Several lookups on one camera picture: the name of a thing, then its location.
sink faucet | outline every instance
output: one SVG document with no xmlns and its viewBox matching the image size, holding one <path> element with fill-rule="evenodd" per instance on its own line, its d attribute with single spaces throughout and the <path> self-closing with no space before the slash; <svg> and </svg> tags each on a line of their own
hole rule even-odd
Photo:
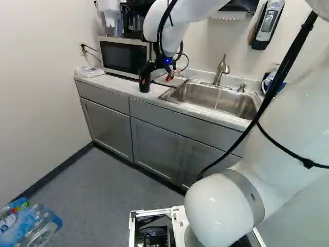
<svg viewBox="0 0 329 247">
<path fill-rule="evenodd" d="M 223 74 L 229 74 L 231 73 L 231 68 L 225 63 L 227 53 L 224 53 L 222 61 L 219 63 L 218 68 L 217 68 L 217 73 L 214 79 L 214 85 L 219 86 L 221 83 L 221 78 Z"/>
</svg>

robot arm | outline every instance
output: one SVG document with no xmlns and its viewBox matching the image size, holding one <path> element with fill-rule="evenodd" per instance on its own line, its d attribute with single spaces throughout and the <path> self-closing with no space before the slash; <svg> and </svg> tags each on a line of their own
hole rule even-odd
<svg viewBox="0 0 329 247">
<path fill-rule="evenodd" d="M 329 21 L 328 1 L 306 1 Z M 189 22 L 210 16 L 227 2 L 178 0 L 171 12 L 174 27 L 169 20 L 164 26 L 163 55 L 174 55 Z M 158 25 L 166 8 L 167 0 L 156 1 L 145 19 L 144 36 L 151 42 L 157 41 Z M 285 148 L 324 165 L 329 165 L 328 67 L 329 47 L 313 71 L 288 85 L 259 121 L 267 134 Z M 305 168 L 255 127 L 242 161 L 189 189 L 185 210 L 191 229 L 205 247 L 227 247 L 326 174 L 328 170 L 318 167 Z"/>
<path fill-rule="evenodd" d="M 216 13 L 230 0 L 178 0 L 171 11 L 171 19 L 167 19 L 163 27 L 163 47 L 168 57 L 177 52 L 189 23 L 203 20 Z M 157 41 L 160 20 L 168 6 L 167 0 L 157 0 L 150 8 L 143 27 L 145 38 L 150 42 Z"/>
<path fill-rule="evenodd" d="M 173 79 L 174 73 L 170 65 L 176 70 L 176 61 L 173 60 L 177 49 L 185 35 L 190 22 L 197 22 L 209 17 L 230 0 L 178 0 L 170 12 L 163 27 L 161 19 L 168 7 L 168 0 L 157 0 L 149 9 L 143 25 L 143 34 L 147 41 L 155 43 L 155 61 L 148 61 L 139 72 L 139 88 L 143 93 L 150 90 L 151 72 L 164 68 L 168 72 L 167 81 Z M 158 30 L 162 29 L 162 39 L 158 42 Z"/>
</svg>

baseboard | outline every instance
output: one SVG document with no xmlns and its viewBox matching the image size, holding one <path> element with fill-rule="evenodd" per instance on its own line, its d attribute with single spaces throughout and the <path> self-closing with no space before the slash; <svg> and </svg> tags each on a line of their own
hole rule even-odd
<svg viewBox="0 0 329 247">
<path fill-rule="evenodd" d="M 131 168 L 134 168 L 136 170 L 138 170 L 139 172 L 145 174 L 146 176 L 158 181 L 159 183 L 163 184 L 165 187 L 177 192 L 178 194 L 182 195 L 182 196 L 185 196 L 186 194 L 186 190 L 180 188 L 179 186 L 177 185 L 174 185 L 172 183 L 170 183 L 169 181 L 167 181 L 166 179 L 162 178 L 161 176 L 159 175 L 156 175 L 146 169 L 144 169 L 143 167 L 133 163 L 133 162 L 130 162 L 128 160 L 126 160 L 125 158 L 121 157 L 120 155 L 104 148 L 102 145 L 99 145 L 97 143 L 94 143 L 95 147 L 97 147 L 98 149 L 102 150 L 103 152 L 107 153 L 108 155 L 111 155 L 112 157 L 116 158 L 117 160 L 125 163 L 126 165 L 128 165 L 129 167 Z"/>
<path fill-rule="evenodd" d="M 85 147 L 80 149 L 78 152 L 76 152 L 74 155 L 72 155 L 70 158 L 68 158 L 62 164 L 57 166 L 50 173 L 48 173 L 43 178 L 38 180 L 35 184 L 30 186 L 28 189 L 23 191 L 19 196 L 17 196 L 15 199 L 13 199 L 13 201 L 15 201 L 21 197 L 31 198 L 35 193 L 37 193 L 40 189 L 42 189 L 45 185 L 47 185 L 52 179 L 54 179 L 56 176 L 58 176 L 61 172 L 63 172 L 70 165 L 74 164 L 78 159 L 80 159 L 83 155 L 85 155 L 93 147 L 94 147 L 94 144 L 92 142 L 87 144 Z"/>
</svg>

stainless steel cabinet door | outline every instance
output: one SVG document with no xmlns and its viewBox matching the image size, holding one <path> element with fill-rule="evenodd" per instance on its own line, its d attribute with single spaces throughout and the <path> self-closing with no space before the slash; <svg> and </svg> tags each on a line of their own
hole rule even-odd
<svg viewBox="0 0 329 247">
<path fill-rule="evenodd" d="M 86 99 L 81 99 L 93 140 L 133 161 L 130 117 Z"/>
<path fill-rule="evenodd" d="M 134 162 L 176 183 L 185 138 L 131 118 Z"/>
<path fill-rule="evenodd" d="M 202 143 L 187 139 L 184 149 L 182 165 L 179 170 L 178 183 L 189 188 L 197 179 L 197 175 L 224 154 L 223 151 L 209 147 Z M 236 164 L 241 159 L 235 155 L 229 155 L 220 164 L 209 169 L 205 176 L 221 172 Z"/>
</svg>

gray carpet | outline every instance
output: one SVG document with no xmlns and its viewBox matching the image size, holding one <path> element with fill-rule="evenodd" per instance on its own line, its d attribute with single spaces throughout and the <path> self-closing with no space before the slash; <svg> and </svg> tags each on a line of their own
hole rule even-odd
<svg viewBox="0 0 329 247">
<path fill-rule="evenodd" d="M 131 210 L 182 205 L 184 198 L 99 149 L 92 149 L 32 199 L 64 222 L 55 246 L 128 247 Z"/>
</svg>

